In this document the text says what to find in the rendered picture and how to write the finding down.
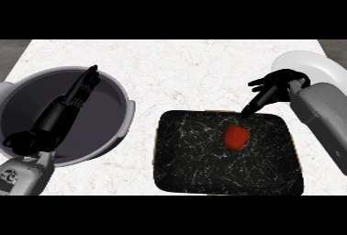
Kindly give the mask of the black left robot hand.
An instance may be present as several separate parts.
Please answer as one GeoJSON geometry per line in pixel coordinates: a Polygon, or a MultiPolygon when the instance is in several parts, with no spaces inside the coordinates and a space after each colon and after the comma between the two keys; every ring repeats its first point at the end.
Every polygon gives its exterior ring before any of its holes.
{"type": "Polygon", "coordinates": [[[60,95],[42,110],[30,130],[10,134],[2,145],[20,156],[39,151],[50,152],[63,142],[73,121],[92,89],[100,83],[97,66],[79,75],[64,95],[60,95]]]}

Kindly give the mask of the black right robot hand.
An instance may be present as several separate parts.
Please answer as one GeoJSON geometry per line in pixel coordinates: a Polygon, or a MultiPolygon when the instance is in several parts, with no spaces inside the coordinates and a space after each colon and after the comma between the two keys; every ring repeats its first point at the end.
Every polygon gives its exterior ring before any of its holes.
{"type": "Polygon", "coordinates": [[[296,81],[301,88],[309,86],[306,75],[292,69],[275,70],[247,83],[256,95],[240,111],[241,118],[247,118],[265,105],[289,101],[290,81],[296,81]]]}

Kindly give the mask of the white plate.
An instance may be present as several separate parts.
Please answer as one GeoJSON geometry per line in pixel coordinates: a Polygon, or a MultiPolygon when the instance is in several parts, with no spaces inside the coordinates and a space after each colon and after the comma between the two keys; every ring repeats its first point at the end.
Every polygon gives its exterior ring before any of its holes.
{"type": "Polygon", "coordinates": [[[347,95],[347,70],[315,52],[293,50],[272,61],[271,70],[292,69],[306,75],[309,83],[330,83],[347,95]]]}

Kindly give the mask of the red bell pepper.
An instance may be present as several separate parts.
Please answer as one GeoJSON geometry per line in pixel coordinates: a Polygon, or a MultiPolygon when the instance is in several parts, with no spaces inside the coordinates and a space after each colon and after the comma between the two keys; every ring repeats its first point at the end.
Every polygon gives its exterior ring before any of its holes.
{"type": "Polygon", "coordinates": [[[249,131],[239,125],[236,119],[233,121],[234,123],[227,125],[222,130],[222,144],[225,148],[239,151],[246,144],[249,131]]]}

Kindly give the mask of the black marbled tray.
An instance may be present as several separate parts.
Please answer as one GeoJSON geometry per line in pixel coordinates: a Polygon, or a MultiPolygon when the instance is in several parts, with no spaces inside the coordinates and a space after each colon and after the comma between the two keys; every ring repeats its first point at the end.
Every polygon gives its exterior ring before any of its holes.
{"type": "Polygon", "coordinates": [[[156,187],[175,193],[298,196],[304,177],[287,125],[271,114],[171,110],[159,117],[153,163],[156,187]],[[224,147],[224,127],[249,131],[239,151],[224,147]]]}

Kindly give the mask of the grey metal pot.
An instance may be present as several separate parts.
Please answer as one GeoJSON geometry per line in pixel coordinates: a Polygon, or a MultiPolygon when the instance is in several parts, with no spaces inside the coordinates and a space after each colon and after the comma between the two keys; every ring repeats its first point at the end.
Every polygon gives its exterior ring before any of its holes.
{"type": "MultiPolygon", "coordinates": [[[[64,95],[86,69],[61,66],[42,70],[17,82],[0,82],[0,154],[17,155],[2,145],[11,133],[30,129],[41,111],[64,95]]],[[[135,103],[116,79],[98,73],[100,83],[79,109],[67,136],[57,146],[54,166],[63,167],[106,154],[120,142],[134,117],[135,103]]]]}

